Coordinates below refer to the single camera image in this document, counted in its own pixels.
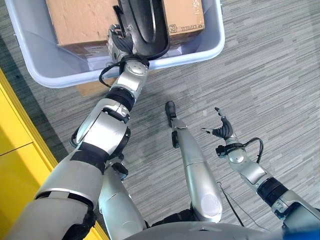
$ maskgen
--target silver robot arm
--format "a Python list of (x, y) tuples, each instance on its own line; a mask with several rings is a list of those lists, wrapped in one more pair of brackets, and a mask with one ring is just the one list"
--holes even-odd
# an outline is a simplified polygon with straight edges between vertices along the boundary
[(271, 207), (285, 228), (291, 231), (319, 229), (320, 212), (294, 191), (288, 190), (259, 164), (263, 147), (257, 162), (250, 160), (246, 152), (248, 143), (241, 144), (225, 114), (219, 108), (215, 110), (221, 116), (222, 127), (201, 130), (225, 140), (225, 146), (216, 148), (217, 155), (228, 159), (232, 169)]
[[(52, 171), (9, 231), (6, 240), (83, 239), (95, 224), (93, 210), (101, 194), (113, 196), (122, 191), (125, 193), (122, 201), (127, 206), (131, 203), (121, 183), (121, 176), (128, 174), (128, 171), (119, 162), (109, 165), (112, 159), (121, 155), (130, 138), (127, 122), (148, 76), (149, 64), (146, 62), (144, 64), (138, 56), (123, 61), (121, 75), (78, 129), (74, 143), (76, 149)], [(113, 179), (115, 185), (108, 188), (107, 193), (101, 193), (104, 178)], [(129, 236), (142, 231), (146, 225), (135, 206), (131, 204), (126, 211), (135, 213), (132, 214), (133, 220), (130, 220), (135, 221), (136, 225), (126, 228), (121, 222), (123, 231)], [(126, 237), (124, 234), (113, 239), (123, 239), (123, 236)]]

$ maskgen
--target label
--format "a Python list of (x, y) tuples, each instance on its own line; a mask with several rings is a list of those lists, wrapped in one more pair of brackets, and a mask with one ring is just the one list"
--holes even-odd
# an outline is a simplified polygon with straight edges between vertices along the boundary
[(192, 0), (194, 15), (199, 15), (201, 13), (200, 11), (200, 0)]
[(181, 32), (187, 32), (191, 30), (196, 30), (196, 29), (203, 29), (204, 25), (203, 24), (194, 24), (194, 25), (189, 25), (189, 26), (182, 26), (181, 27)]
[(99, 54), (99, 53), (107, 53), (108, 47), (107, 45), (101, 46), (85, 46), (84, 49), (91, 54)]

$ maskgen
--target black joint cover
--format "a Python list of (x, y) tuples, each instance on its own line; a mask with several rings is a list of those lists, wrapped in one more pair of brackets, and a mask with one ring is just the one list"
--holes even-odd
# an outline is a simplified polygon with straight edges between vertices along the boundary
[(261, 184), (256, 193), (271, 207), (288, 189), (274, 177)]
[(74, 153), (70, 161), (80, 161), (95, 166), (101, 171), (105, 172), (105, 163), (109, 158), (109, 154), (99, 147), (91, 145), (89, 143), (81, 143), (78, 151)]
[(122, 87), (111, 88), (105, 98), (112, 99), (114, 101), (117, 101), (118, 103), (121, 103), (129, 110), (129, 112), (132, 110), (136, 102), (131, 92)]
[(95, 225), (96, 215), (91, 207), (88, 208), (82, 224), (73, 224), (65, 233), (62, 240), (83, 240)]

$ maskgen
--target gray carpet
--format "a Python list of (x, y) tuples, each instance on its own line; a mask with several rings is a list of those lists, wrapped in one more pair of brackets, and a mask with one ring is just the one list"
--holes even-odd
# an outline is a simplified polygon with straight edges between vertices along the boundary
[[(218, 127), (223, 108), (239, 139), (264, 141), (261, 164), (289, 189), (320, 207), (319, 0), (224, 0), (225, 47), (212, 60), (150, 74), (134, 107), (124, 150), (124, 184), (150, 224), (189, 207), (181, 154), (171, 145), (164, 112), (173, 100), (207, 157), (217, 181), (255, 219), (278, 230), (270, 208), (234, 173), (200, 132)], [(75, 87), (45, 88), (31, 79), (0, 0), (0, 66), (47, 145), (61, 160), (73, 131), (104, 94), (80, 96)], [(248, 148), (256, 158), (258, 145)], [(223, 223), (238, 224), (225, 198)], [(244, 225), (259, 229), (239, 207)]]

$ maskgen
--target robotic hand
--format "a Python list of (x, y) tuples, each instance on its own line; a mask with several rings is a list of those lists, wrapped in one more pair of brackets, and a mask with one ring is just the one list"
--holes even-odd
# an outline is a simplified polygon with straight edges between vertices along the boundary
[[(283, 221), (283, 227), (291, 231), (320, 229), (320, 212), (288, 190), (276, 180), (267, 170), (259, 165), (263, 152), (263, 143), (259, 138), (253, 138), (245, 144), (238, 140), (231, 123), (221, 109), (215, 108), (221, 116), (222, 127), (217, 129), (202, 128), (207, 134), (225, 140), (225, 146), (215, 149), (219, 157), (226, 157), (232, 169), (254, 190), (268, 205), (272, 212)], [(256, 162), (248, 158), (246, 146), (253, 141), (260, 141), (260, 151)]]

